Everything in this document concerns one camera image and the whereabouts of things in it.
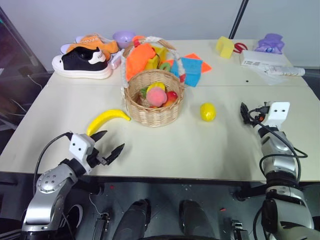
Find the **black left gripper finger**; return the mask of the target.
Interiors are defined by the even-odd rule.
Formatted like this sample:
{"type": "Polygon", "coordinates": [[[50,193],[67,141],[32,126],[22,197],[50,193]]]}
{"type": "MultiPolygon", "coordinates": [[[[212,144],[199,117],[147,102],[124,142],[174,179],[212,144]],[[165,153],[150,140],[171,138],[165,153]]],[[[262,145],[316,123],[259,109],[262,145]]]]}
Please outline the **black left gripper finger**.
{"type": "Polygon", "coordinates": [[[112,152],[111,154],[106,157],[105,160],[105,165],[110,165],[122,152],[123,148],[125,147],[125,144],[121,144],[119,146],[117,146],[112,152]]]}
{"type": "Polygon", "coordinates": [[[98,131],[92,135],[92,139],[97,143],[107,132],[107,130],[98,131]]]}

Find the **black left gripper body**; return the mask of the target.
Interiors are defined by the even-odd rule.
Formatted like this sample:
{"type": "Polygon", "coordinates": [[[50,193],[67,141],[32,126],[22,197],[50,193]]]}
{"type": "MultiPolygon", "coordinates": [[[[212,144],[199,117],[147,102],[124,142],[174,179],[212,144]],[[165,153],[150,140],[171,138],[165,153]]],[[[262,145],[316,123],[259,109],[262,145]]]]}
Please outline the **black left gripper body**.
{"type": "Polygon", "coordinates": [[[102,164],[107,165],[107,161],[104,157],[99,155],[99,151],[94,147],[91,154],[87,156],[87,163],[90,168],[95,168],[96,166],[102,164]]]}

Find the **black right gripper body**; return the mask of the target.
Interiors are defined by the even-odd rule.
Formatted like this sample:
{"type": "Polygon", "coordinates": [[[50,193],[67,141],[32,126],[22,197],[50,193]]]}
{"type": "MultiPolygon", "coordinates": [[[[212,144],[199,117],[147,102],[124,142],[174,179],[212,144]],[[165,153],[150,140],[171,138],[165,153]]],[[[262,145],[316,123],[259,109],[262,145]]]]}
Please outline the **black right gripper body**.
{"type": "Polygon", "coordinates": [[[266,128],[267,126],[263,124],[266,115],[269,113],[269,106],[261,106],[252,110],[249,110],[247,113],[247,117],[249,119],[249,125],[255,127],[259,125],[262,128],[266,128]]]}

